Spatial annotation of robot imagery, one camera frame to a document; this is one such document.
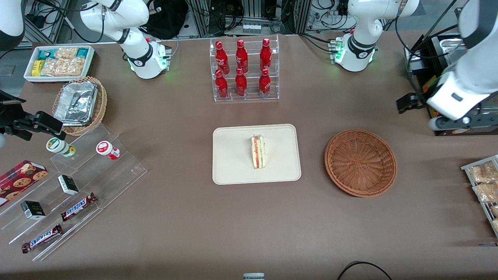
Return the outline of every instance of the cookie box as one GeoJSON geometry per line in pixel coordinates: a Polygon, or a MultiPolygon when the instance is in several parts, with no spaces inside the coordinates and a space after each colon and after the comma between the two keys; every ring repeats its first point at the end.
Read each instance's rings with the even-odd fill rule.
{"type": "Polygon", "coordinates": [[[48,174],[40,164],[25,160],[0,176],[0,207],[48,174]]]}

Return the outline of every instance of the snickers bar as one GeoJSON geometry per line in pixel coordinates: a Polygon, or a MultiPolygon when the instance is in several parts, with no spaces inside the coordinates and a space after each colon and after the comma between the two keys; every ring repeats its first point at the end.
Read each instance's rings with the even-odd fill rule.
{"type": "Polygon", "coordinates": [[[69,208],[66,212],[62,213],[62,220],[65,222],[67,221],[71,216],[75,215],[76,213],[80,212],[83,210],[85,207],[90,205],[92,202],[96,201],[97,198],[93,193],[85,197],[82,201],[78,202],[75,206],[69,208]]]}
{"type": "Polygon", "coordinates": [[[47,231],[46,233],[38,236],[38,238],[31,240],[31,242],[26,242],[22,244],[22,253],[26,254],[29,251],[33,250],[36,246],[47,242],[52,239],[54,236],[62,235],[62,227],[60,224],[57,224],[55,228],[47,231]]]}

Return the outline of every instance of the sandwich slice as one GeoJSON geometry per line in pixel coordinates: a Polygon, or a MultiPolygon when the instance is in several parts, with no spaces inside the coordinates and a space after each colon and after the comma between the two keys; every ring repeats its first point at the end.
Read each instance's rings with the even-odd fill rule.
{"type": "Polygon", "coordinates": [[[264,150],[264,138],[261,135],[251,137],[252,145],[252,164],[254,169],[264,168],[266,166],[266,153],[264,150]]]}

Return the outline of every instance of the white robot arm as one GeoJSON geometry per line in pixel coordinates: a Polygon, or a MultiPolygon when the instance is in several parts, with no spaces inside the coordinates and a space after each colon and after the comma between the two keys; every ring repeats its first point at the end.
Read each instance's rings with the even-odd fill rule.
{"type": "MultiPolygon", "coordinates": [[[[0,50],[15,48],[24,36],[24,0],[2,0],[0,17],[0,50]]],[[[147,23],[149,11],[142,0],[96,0],[84,4],[80,12],[83,23],[91,30],[120,44],[138,77],[151,79],[168,68],[164,45],[148,42],[138,26],[147,23]]],[[[72,29],[74,26],[67,20],[72,29]]]]}
{"type": "Polygon", "coordinates": [[[379,19],[409,16],[418,4],[419,0],[349,0],[348,14],[355,18],[356,28],[353,34],[336,38],[334,62],[352,72],[365,69],[382,34],[379,19]]]}
{"type": "MultiPolygon", "coordinates": [[[[435,94],[427,100],[429,106],[453,121],[498,92],[495,72],[498,65],[498,1],[469,0],[460,14],[459,29],[468,51],[445,69],[435,94]]],[[[432,119],[429,126],[433,130],[448,129],[441,123],[445,122],[445,117],[432,119]]],[[[462,124],[472,121],[472,116],[467,116],[462,124]]]]}

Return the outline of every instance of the black bag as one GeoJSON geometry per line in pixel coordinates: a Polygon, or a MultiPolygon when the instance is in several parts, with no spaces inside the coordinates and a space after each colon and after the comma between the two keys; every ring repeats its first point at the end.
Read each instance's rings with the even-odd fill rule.
{"type": "Polygon", "coordinates": [[[185,0],[149,0],[149,21],[140,30],[156,38],[171,39],[185,23],[188,4],[185,0]]]}

